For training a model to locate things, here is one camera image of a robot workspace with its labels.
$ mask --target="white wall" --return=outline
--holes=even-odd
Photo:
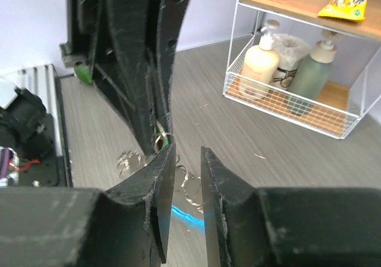
[[[191,0],[178,49],[229,39],[236,0]],[[0,73],[53,63],[66,73],[58,44],[66,41],[65,0],[0,0]],[[241,15],[243,35],[251,20]]]
[[[236,0],[191,0],[178,49],[211,44],[230,38]],[[66,41],[65,0],[0,0],[0,73],[22,67],[53,63],[61,74],[63,69],[58,44]],[[253,10],[240,8],[235,37],[251,30]],[[283,31],[314,43],[319,30],[304,24],[282,20]],[[351,84],[374,54],[376,44],[345,38],[339,43],[334,78]],[[370,102],[381,91],[378,81],[381,54],[370,69]],[[381,103],[373,109],[381,120]]]

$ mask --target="green wheel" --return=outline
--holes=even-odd
[[[79,80],[84,83],[91,84],[92,79],[90,75],[90,69],[88,66],[75,66],[74,72]]]

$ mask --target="white pump bottle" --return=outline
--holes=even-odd
[[[278,68],[280,56],[273,49],[274,37],[272,31],[279,27],[276,20],[268,20],[261,29],[265,34],[261,37],[259,45],[252,46],[245,55],[241,75],[247,78],[269,84],[273,74]],[[260,100],[266,97],[269,87],[253,81],[240,78],[239,92],[249,100]]]

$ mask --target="bottle label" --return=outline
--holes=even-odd
[[[244,64],[241,75],[253,80],[262,81],[263,73],[256,72],[247,64]],[[262,99],[268,92],[268,88],[253,81],[240,79],[239,92],[242,96],[252,100]]]
[[[274,78],[271,84],[281,89],[287,89],[295,76],[297,69],[285,70],[278,67],[274,73]]]

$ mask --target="red wire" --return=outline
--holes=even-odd
[[[39,160],[33,159],[33,160],[30,160],[29,162],[27,162],[23,167],[20,167],[18,169],[14,166],[13,163],[8,162],[8,165],[13,167],[17,172],[24,172],[25,170],[29,169],[32,164],[41,164],[41,162]]]

